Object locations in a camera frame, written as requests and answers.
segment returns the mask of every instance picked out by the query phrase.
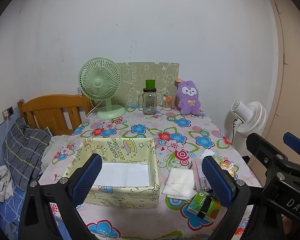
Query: plush toy eye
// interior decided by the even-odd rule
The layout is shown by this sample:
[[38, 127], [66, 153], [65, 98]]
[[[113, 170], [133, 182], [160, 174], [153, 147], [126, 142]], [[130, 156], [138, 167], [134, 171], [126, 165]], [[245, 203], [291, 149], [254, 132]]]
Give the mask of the plush toy eye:
[[189, 89], [188, 89], [187, 87], [183, 87], [183, 88], [182, 88], [182, 92], [183, 92], [184, 94], [187, 94], [187, 93], [189, 92]]
[[192, 93], [197, 94], [197, 90], [195, 88], [191, 88]]

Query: yellow ribbon bow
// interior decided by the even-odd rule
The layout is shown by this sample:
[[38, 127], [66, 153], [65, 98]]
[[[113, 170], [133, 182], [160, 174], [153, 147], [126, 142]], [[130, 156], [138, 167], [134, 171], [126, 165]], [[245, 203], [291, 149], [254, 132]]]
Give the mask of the yellow ribbon bow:
[[191, 106], [194, 106], [195, 100], [188, 100], [188, 103], [190, 103]]

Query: yellow box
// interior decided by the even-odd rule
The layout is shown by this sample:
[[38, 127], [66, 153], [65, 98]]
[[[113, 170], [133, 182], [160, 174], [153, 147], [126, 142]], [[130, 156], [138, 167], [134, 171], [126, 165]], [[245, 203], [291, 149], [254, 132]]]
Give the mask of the yellow box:
[[86, 203], [107, 207], [156, 208], [159, 203], [160, 183], [153, 138], [86, 138], [78, 147], [64, 177], [84, 165], [92, 153], [105, 163], [141, 163], [149, 166], [150, 186], [111, 187], [93, 185]]

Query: door frame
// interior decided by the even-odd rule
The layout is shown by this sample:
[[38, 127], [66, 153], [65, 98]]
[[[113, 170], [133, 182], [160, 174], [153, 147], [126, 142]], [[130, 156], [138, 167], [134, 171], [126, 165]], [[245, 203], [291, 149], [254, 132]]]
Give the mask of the door frame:
[[[282, 81], [283, 81], [283, 72], [284, 72], [284, 43], [283, 43], [283, 32], [282, 32], [281, 20], [279, 17], [280, 13], [277, 9], [275, 1], [270, 0], [270, 3], [271, 3], [271, 7], [273, 10], [273, 14], [274, 14], [275, 25], [277, 28], [277, 36], [278, 36], [278, 74], [277, 74], [277, 83], [275, 86], [272, 106], [271, 106], [270, 112], [268, 114], [268, 119], [267, 119], [265, 128], [261, 135], [264, 139], [267, 139], [267, 136], [270, 132], [270, 128], [274, 121], [275, 113], [278, 108], [280, 94], [281, 94], [281, 88], [282, 88]], [[248, 162], [248, 166], [251, 167], [255, 160], [256, 160], [256, 158], [254, 156], [252, 156]]]

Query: glass jar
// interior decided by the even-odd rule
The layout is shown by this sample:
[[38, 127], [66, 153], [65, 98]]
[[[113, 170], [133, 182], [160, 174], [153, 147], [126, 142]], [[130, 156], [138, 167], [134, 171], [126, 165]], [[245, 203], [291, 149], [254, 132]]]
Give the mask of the glass jar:
[[143, 94], [138, 96], [139, 110], [144, 114], [156, 114], [157, 112], [157, 89], [143, 89]]

